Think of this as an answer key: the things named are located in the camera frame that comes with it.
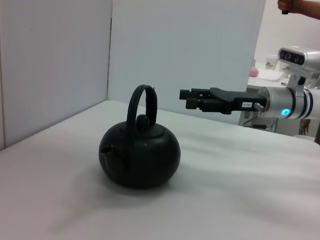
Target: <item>teapot handle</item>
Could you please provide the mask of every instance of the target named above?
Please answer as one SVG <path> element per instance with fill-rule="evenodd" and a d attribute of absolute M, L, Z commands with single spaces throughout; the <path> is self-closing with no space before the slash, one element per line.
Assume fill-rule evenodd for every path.
<path fill-rule="evenodd" d="M 158 110 L 158 100 L 156 91 L 149 85 L 140 85 L 138 86 L 132 94 L 128 114 L 126 117 L 126 126 L 125 126 L 125 142 L 126 144 L 133 145 L 135 141 L 135 129 L 136 129 L 136 117 L 138 104 L 141 98 L 142 93 L 145 91 L 146 98 L 146 112 L 145 114 L 149 118 L 149 125 L 152 126 L 156 123 L 157 120 L 157 110 Z"/>

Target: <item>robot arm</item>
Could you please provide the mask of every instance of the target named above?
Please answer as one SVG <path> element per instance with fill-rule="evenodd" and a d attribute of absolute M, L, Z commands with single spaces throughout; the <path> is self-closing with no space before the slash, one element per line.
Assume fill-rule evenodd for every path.
<path fill-rule="evenodd" d="M 281 48 L 278 59 L 289 64 L 287 87 L 263 87 L 258 93 L 210 89 L 181 90 L 186 109 L 231 114 L 232 111 L 259 112 L 262 118 L 320 119 L 320 51 L 301 47 Z"/>

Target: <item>camera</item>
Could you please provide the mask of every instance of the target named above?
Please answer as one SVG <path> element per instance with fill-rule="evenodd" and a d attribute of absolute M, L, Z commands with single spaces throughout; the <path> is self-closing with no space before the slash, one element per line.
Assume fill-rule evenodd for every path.
<path fill-rule="evenodd" d="M 306 71 L 309 73 L 320 72 L 320 51 L 300 47 L 282 47 L 278 53 L 281 62 L 290 65 L 290 69 Z"/>

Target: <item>blue led light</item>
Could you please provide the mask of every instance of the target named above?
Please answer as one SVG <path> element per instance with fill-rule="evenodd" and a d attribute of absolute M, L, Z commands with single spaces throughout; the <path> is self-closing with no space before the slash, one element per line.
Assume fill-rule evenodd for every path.
<path fill-rule="evenodd" d="M 286 108 L 286 109 L 283 109 L 282 112 L 281 112 L 281 115 L 282 116 L 287 116 L 291 113 L 291 110 Z"/>

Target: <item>label on robot hand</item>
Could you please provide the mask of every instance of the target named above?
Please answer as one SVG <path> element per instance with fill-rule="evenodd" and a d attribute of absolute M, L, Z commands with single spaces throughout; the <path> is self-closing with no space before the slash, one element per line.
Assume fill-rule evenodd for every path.
<path fill-rule="evenodd" d="M 243 102 L 242 107 L 243 108 L 252 108 L 252 102 Z"/>

